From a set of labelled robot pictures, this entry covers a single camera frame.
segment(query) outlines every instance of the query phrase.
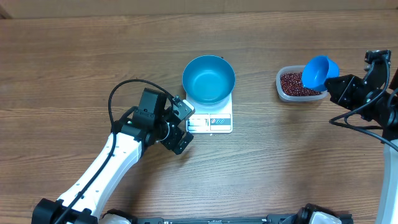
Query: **white plastic container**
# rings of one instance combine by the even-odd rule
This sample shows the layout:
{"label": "white plastic container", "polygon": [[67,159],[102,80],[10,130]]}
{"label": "white plastic container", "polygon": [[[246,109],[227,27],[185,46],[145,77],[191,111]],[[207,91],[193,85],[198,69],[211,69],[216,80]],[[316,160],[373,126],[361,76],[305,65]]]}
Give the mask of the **white plastic container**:
{"label": "white plastic container", "polygon": [[284,102],[300,103],[300,102],[320,100],[328,95],[327,91],[324,91],[321,95],[317,96],[289,96],[286,93],[284,93],[284,91],[282,90],[282,85],[280,84],[280,76],[285,73],[292,73],[292,72],[300,73],[304,71],[304,68],[305,65],[294,65],[294,66],[284,67],[281,70],[279,70],[278,74],[276,75],[276,89],[278,90],[280,100]]}

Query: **white scale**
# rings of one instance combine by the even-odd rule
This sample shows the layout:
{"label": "white scale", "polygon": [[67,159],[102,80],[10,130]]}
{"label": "white scale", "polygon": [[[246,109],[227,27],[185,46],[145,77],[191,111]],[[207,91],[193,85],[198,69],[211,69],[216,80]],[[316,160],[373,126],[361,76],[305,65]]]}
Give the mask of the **white scale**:
{"label": "white scale", "polygon": [[187,101],[195,107],[195,114],[186,123],[190,133],[229,134],[232,132],[232,94],[216,105],[206,106],[187,95]]}

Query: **wooden tabletop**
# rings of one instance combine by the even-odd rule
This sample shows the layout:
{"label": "wooden tabletop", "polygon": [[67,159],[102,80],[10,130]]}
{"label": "wooden tabletop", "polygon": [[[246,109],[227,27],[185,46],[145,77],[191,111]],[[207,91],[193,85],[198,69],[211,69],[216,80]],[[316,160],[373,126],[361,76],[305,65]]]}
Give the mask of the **wooden tabletop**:
{"label": "wooden tabletop", "polygon": [[[346,112],[328,98],[282,103],[275,76],[328,55],[340,74],[363,77],[365,51],[392,50],[398,11],[268,12],[0,21],[0,223],[30,223],[41,198],[56,200],[109,135],[107,99],[130,78],[185,96],[193,58],[224,57],[236,72],[234,131],[195,135],[176,156],[152,146],[106,208],[139,217],[295,213],[306,203],[374,223],[384,162],[374,138],[332,126]],[[147,85],[122,87],[115,117]]]}

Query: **red beans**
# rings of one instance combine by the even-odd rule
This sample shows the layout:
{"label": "red beans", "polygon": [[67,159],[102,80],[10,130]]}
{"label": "red beans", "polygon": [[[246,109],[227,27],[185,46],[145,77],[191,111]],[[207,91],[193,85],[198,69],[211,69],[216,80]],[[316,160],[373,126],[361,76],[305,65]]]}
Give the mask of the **red beans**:
{"label": "red beans", "polygon": [[316,96],[321,95],[322,92],[304,88],[301,81],[302,72],[300,73],[285,73],[280,76],[280,85],[282,90],[289,96]]}

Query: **small blue cup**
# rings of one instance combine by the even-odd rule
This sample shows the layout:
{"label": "small blue cup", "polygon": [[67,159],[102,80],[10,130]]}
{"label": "small blue cup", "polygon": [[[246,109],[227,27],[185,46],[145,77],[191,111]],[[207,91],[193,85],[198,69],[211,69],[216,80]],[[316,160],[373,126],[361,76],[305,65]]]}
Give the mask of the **small blue cup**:
{"label": "small blue cup", "polygon": [[235,87],[235,72],[223,58],[203,55],[185,67],[182,85],[197,103],[215,105],[231,94]]}
{"label": "small blue cup", "polygon": [[339,75],[338,65],[327,56],[313,58],[304,68],[302,81],[305,88],[315,91],[325,91],[327,78],[335,78]]}

